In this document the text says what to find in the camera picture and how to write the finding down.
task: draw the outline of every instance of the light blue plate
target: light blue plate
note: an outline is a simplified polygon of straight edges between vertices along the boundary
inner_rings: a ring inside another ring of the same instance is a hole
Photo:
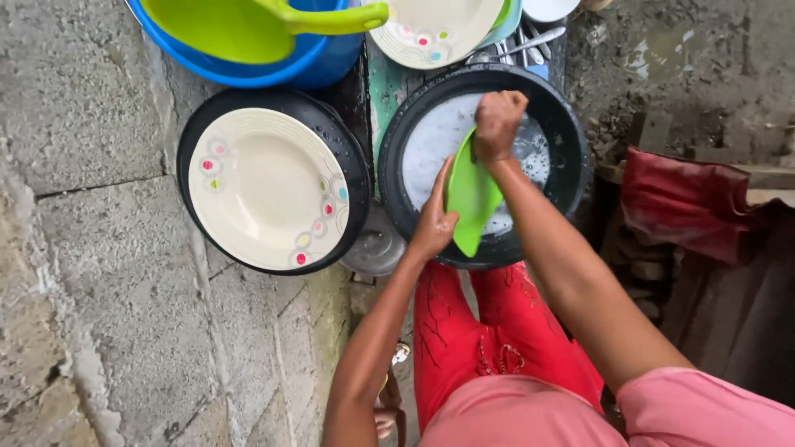
[[[502,39],[507,38],[511,34],[516,31],[516,28],[519,26],[519,22],[522,20],[522,0],[512,0],[510,4],[510,13],[508,14],[508,18],[502,23],[502,25],[498,26],[497,28],[492,29],[487,35],[486,38],[480,42],[478,48],[487,47],[489,45],[494,45],[497,42],[501,41]]]

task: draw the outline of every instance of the green handle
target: green handle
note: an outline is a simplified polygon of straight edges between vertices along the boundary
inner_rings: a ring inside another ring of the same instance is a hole
[[[291,34],[353,34],[378,28],[390,18],[386,3],[372,3],[349,10],[306,12],[290,8],[281,10],[287,31]]]

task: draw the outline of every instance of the soapy water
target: soapy water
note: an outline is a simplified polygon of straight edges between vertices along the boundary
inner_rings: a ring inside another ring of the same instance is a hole
[[[403,153],[403,185],[416,210],[431,195],[433,181],[448,155],[454,154],[475,126],[475,109],[483,93],[456,96],[429,111],[414,127]],[[543,191],[549,179],[549,143],[541,125],[525,114],[514,140],[513,155],[525,175]],[[505,201],[483,228],[484,235],[501,235],[514,226]]]

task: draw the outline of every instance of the pink shirt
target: pink shirt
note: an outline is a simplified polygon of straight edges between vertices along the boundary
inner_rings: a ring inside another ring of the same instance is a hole
[[[616,396],[629,441],[579,396],[524,375],[456,390],[420,447],[793,447],[795,410],[700,371],[661,368]]]

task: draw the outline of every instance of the pink sleeve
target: pink sleeve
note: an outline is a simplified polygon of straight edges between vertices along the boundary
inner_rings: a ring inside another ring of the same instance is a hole
[[[795,410],[701,371],[660,368],[616,399],[632,447],[795,445]]]

